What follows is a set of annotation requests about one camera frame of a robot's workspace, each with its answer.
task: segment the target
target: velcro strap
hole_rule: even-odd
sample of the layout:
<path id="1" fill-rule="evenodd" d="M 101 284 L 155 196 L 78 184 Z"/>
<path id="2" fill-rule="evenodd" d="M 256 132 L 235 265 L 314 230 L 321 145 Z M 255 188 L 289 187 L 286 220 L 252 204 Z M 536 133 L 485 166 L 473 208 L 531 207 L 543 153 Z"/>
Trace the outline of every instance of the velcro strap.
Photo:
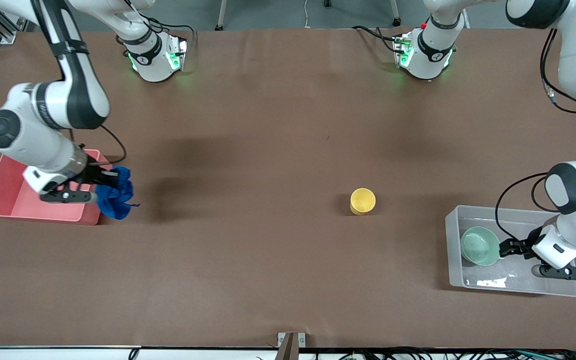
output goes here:
<path id="1" fill-rule="evenodd" d="M 55 57 L 72 53 L 90 54 L 88 51 L 88 45 L 86 45 L 84 41 L 78 39 L 68 39 L 58 43 L 51 43 L 50 50 Z"/>

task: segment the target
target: white cable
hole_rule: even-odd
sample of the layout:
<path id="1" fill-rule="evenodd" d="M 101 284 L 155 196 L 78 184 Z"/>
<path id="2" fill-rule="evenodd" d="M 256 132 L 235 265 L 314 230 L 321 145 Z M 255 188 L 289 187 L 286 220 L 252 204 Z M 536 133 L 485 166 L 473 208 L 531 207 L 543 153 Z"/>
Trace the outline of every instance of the white cable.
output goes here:
<path id="1" fill-rule="evenodd" d="M 310 26 L 308 26 L 308 9 L 306 9 L 307 4 L 308 4 L 308 0 L 303 2 L 303 12 L 306 14 L 306 25 L 304 25 L 303 27 L 306 29 L 309 29 Z"/>

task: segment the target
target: blue cloth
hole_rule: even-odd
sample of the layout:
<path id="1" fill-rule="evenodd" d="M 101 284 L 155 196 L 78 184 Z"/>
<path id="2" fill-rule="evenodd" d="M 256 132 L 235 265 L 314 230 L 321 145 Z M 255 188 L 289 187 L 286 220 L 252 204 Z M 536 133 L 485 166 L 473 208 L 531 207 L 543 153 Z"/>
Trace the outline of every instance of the blue cloth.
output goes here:
<path id="1" fill-rule="evenodd" d="M 115 166 L 112 171 L 118 173 L 117 188 L 97 185 L 96 205 L 105 216 L 121 220 L 128 216 L 132 207 L 139 207 L 139 203 L 126 203 L 133 198 L 133 182 L 128 180 L 130 170 L 123 166 Z"/>

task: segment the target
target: cable connector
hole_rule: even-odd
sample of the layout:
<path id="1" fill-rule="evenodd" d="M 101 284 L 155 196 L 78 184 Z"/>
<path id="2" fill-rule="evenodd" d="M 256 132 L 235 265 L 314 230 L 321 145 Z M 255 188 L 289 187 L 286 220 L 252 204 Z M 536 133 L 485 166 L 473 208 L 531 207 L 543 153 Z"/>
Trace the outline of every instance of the cable connector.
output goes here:
<path id="1" fill-rule="evenodd" d="M 541 84 L 543 85 L 543 91 L 546 92 L 546 96 L 548 96 L 550 102 L 556 104 L 557 99 L 555 98 L 555 90 L 548 85 L 545 79 L 541 79 Z"/>

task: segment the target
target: yellow cup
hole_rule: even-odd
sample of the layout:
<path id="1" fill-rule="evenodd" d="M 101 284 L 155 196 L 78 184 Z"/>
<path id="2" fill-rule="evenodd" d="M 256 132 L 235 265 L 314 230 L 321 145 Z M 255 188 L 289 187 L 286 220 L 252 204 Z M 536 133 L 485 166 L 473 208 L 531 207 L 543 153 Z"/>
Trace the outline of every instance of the yellow cup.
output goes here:
<path id="1" fill-rule="evenodd" d="M 375 207 L 375 194 L 365 188 L 356 189 L 350 195 L 350 211 L 355 215 L 363 215 Z"/>

